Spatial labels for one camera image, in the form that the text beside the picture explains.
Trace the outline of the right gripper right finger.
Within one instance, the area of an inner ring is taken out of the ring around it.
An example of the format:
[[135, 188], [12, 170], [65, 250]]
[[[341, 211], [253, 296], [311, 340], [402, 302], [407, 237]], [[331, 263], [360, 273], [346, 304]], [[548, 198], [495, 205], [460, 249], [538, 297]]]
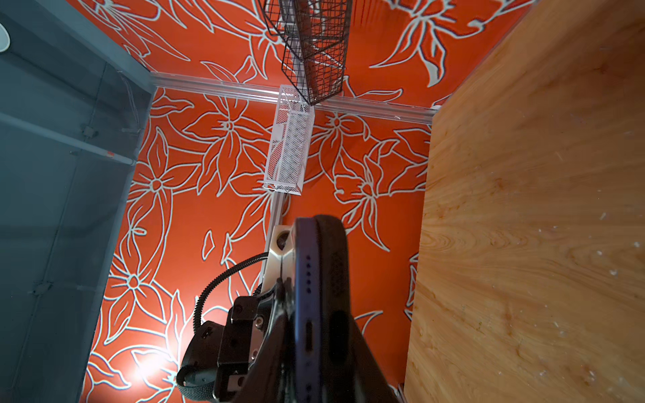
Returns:
[[349, 319], [349, 392], [347, 402], [398, 403], [364, 336]]

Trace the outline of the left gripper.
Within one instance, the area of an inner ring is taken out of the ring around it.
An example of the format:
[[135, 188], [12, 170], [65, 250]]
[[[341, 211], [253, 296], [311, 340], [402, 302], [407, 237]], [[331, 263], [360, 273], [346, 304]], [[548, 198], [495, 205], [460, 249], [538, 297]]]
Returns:
[[176, 385], [189, 401], [231, 402], [242, 390], [253, 353], [259, 352], [264, 337], [270, 306], [269, 298], [239, 297], [228, 312], [225, 324], [206, 321], [198, 326], [188, 344]]

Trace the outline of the black smartphone picked up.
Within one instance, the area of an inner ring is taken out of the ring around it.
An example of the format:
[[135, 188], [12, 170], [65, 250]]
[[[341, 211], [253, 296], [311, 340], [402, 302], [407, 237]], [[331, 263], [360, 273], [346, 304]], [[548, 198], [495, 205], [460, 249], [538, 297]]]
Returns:
[[322, 303], [317, 235], [315, 219], [295, 221], [295, 390], [297, 401], [307, 403], [322, 401]]

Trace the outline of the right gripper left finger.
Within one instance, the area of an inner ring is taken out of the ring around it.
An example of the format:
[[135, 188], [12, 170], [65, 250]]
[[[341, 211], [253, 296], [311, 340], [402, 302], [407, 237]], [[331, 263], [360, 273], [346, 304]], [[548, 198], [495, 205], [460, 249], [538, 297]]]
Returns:
[[270, 301], [271, 311], [264, 340], [236, 396], [238, 402], [295, 401], [292, 281], [278, 280]]

